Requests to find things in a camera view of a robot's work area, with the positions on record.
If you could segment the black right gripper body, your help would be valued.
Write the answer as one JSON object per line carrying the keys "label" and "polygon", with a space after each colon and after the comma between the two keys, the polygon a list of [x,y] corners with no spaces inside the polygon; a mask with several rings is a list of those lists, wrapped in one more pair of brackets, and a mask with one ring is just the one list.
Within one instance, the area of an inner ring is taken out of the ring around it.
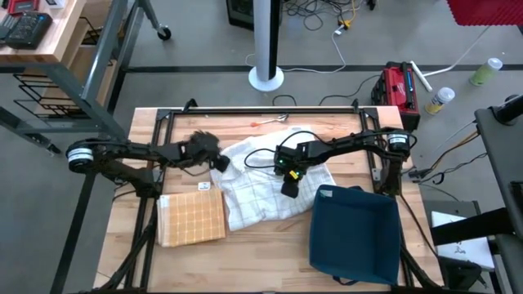
{"label": "black right gripper body", "polygon": [[284,145],[275,147],[274,172],[276,175],[285,175],[290,171],[306,174],[306,169],[320,165],[322,161],[309,155],[311,142],[299,143],[295,148]]}

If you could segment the white plastic tube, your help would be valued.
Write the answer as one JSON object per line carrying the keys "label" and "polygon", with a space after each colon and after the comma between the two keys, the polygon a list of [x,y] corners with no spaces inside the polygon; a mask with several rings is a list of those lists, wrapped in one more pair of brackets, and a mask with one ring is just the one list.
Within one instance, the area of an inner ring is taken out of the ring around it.
{"label": "white plastic tube", "polygon": [[416,73],[418,79],[420,80],[420,82],[422,83],[422,85],[424,86],[426,91],[432,92],[433,88],[431,87],[431,84],[427,81],[427,79],[423,75],[420,68],[416,65],[416,63],[413,60],[411,60],[409,63],[411,64],[413,71]]}

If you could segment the yellow checked towel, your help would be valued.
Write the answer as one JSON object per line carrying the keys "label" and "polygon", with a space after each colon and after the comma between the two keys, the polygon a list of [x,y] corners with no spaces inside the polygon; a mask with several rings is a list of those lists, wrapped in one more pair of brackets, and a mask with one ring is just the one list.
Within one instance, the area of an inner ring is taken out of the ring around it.
{"label": "yellow checked towel", "polygon": [[157,201],[157,242],[179,247],[226,236],[224,202],[219,189],[164,194]]}

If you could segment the green wipes canister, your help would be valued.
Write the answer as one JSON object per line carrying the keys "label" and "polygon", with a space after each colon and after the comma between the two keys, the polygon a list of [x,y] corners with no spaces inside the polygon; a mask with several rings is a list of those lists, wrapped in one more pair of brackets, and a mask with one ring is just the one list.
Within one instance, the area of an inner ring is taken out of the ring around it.
{"label": "green wipes canister", "polygon": [[474,86],[482,86],[488,82],[501,68],[503,62],[496,58],[489,58],[470,78],[469,83]]}

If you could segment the black aluminium table frame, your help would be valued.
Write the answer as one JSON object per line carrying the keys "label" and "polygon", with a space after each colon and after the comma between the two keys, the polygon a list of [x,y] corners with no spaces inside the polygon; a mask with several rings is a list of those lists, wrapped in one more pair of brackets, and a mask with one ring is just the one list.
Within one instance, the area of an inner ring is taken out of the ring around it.
{"label": "black aluminium table frame", "polygon": [[[167,108],[137,108],[134,112],[129,139],[150,143],[153,139],[156,118],[160,121],[160,144],[167,139],[167,126],[172,124],[171,141],[186,139],[195,130],[209,131],[218,136],[226,147],[250,136],[261,136],[290,126],[310,126],[324,140],[341,137],[361,130],[360,117],[346,107],[198,107],[185,114],[180,108],[162,116]],[[362,110],[379,119],[369,128],[403,127],[397,108],[392,106],[363,106]],[[290,113],[287,122],[271,122],[260,127],[250,124]],[[336,184],[359,185],[365,190],[373,188],[367,155],[352,153],[332,158],[327,163]],[[199,182],[208,181],[208,174],[191,177],[182,171],[169,169],[163,192],[167,194],[190,193],[197,190]],[[404,181],[403,195],[413,209],[418,222],[431,238],[426,212],[419,187]],[[134,194],[117,199],[112,205],[109,224],[96,270],[93,286],[101,287],[122,264],[130,252],[136,225],[139,201]],[[412,216],[399,198],[401,223],[407,247],[416,261],[436,283],[443,284],[436,258],[423,241]],[[310,212],[288,220],[267,221],[236,232],[227,232],[225,238],[183,247],[154,245],[147,292],[291,292],[316,294],[317,292],[349,292],[370,294],[389,292],[381,284],[357,283],[342,286],[333,279],[311,268],[308,263],[308,234]]]}

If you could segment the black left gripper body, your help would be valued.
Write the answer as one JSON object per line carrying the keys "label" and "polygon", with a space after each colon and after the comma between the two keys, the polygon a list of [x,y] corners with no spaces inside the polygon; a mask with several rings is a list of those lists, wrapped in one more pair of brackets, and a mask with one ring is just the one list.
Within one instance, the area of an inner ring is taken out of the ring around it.
{"label": "black left gripper body", "polygon": [[195,131],[188,140],[178,143],[180,159],[177,166],[214,163],[221,158],[219,139],[208,131]]}

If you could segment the navy fabric storage bin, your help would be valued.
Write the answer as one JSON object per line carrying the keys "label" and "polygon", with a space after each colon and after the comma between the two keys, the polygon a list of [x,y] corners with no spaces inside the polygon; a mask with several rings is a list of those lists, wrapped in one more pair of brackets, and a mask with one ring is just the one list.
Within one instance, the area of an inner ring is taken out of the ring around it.
{"label": "navy fabric storage bin", "polygon": [[321,185],[315,194],[309,263],[341,285],[393,285],[400,268],[400,214],[394,199],[359,186]]}

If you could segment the white waffle towel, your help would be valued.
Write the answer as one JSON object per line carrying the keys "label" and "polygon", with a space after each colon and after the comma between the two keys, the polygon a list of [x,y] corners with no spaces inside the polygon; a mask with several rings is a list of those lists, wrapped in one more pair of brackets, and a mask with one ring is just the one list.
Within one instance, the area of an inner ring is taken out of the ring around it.
{"label": "white waffle towel", "polygon": [[335,184],[327,166],[320,164],[307,170],[298,184],[296,198],[280,192],[284,180],[274,173],[272,151],[279,144],[294,148],[298,143],[314,139],[311,127],[291,126],[263,136],[250,136],[222,151],[230,164],[225,172],[212,170],[210,175],[213,184],[224,194],[231,231],[260,221],[281,221],[301,214],[313,206],[320,185]]}

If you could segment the black floor box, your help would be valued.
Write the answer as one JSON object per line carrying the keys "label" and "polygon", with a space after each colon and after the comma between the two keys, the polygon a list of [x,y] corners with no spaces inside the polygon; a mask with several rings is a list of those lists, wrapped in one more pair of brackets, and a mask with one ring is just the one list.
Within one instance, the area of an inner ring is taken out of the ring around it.
{"label": "black floor box", "polygon": [[253,0],[226,0],[226,8],[230,25],[254,30]]}

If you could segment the red black tool case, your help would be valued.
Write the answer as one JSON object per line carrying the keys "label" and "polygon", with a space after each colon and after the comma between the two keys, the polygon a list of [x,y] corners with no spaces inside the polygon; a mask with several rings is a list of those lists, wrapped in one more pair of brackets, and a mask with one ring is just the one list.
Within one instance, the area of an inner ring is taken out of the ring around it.
{"label": "red black tool case", "polygon": [[395,106],[406,131],[420,122],[413,67],[408,62],[387,62],[371,91],[372,105]]}

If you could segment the black keypad device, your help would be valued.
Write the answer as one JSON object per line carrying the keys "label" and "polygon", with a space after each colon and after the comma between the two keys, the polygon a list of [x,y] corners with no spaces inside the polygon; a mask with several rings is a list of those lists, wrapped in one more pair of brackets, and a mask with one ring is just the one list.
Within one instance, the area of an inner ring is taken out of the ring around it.
{"label": "black keypad device", "polygon": [[5,38],[8,47],[16,50],[36,50],[51,27],[53,19],[47,13],[28,11],[17,18]]}

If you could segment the red foam panel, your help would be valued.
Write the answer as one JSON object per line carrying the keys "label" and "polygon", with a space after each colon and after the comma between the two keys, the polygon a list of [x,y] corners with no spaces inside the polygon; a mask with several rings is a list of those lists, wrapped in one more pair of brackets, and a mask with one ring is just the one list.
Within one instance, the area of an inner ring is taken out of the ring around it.
{"label": "red foam panel", "polygon": [[461,26],[523,25],[523,0],[446,0]]}

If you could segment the white paper sheet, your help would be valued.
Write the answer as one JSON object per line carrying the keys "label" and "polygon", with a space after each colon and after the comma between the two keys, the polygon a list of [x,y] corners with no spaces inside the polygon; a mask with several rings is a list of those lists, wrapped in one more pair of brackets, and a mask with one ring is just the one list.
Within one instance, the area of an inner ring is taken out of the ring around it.
{"label": "white paper sheet", "polygon": [[[431,212],[432,228],[462,220],[465,220],[465,217],[443,212]],[[484,270],[493,270],[495,268],[486,237],[437,245],[436,253],[440,257],[475,263]]]}

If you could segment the yellow white wipes canister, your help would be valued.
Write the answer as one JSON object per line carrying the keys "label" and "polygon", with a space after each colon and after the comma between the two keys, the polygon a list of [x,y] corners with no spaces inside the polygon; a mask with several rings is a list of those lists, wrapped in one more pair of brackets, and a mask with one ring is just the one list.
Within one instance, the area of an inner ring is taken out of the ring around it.
{"label": "yellow white wipes canister", "polygon": [[449,87],[442,87],[425,105],[428,114],[438,114],[455,97],[455,92]]}

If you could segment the grey equipment cart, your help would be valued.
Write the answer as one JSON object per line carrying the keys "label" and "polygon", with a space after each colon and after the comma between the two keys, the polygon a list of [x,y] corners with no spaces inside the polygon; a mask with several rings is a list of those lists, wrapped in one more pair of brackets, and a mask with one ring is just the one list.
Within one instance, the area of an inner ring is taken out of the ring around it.
{"label": "grey equipment cart", "polygon": [[514,294],[523,294],[523,94],[475,111],[504,207],[432,230],[434,244],[494,236]]}

